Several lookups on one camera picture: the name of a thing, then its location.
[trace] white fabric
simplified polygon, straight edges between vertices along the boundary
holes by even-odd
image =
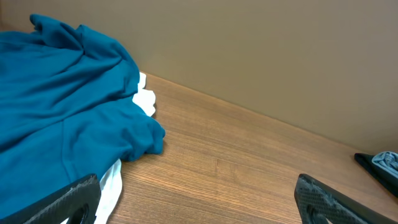
[[[138,92],[132,97],[132,102],[141,107],[146,115],[152,116],[155,113],[155,93],[153,91],[145,90],[147,76],[140,72]],[[111,168],[102,176],[99,186],[101,187],[101,199],[97,208],[96,220],[94,224],[105,224],[108,217],[118,202],[120,193],[122,192],[122,177],[120,170],[122,163],[118,159]]]

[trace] table top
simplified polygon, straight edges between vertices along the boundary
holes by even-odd
[[[109,223],[301,223],[301,173],[398,221],[398,200],[354,161],[360,150],[152,75],[146,89],[164,153],[123,162]]]

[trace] black object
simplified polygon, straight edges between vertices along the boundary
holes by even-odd
[[[92,224],[101,198],[95,174],[87,175],[2,220],[2,224]]]
[[[390,191],[395,197],[398,197],[398,179],[387,171],[373,164],[374,156],[356,153],[354,158],[367,172],[369,172],[381,185]]]
[[[303,224],[398,224],[307,174],[300,174],[294,198]]]

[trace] wall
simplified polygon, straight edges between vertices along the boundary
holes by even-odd
[[[117,38],[140,69],[343,143],[398,148],[398,1],[3,0]]]

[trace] light blue cloth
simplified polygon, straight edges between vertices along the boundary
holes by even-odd
[[[132,102],[139,70],[114,39],[31,15],[0,33],[0,218],[121,158],[162,152],[165,131]]]
[[[372,158],[372,163],[398,179],[398,154],[395,152],[380,152]]]

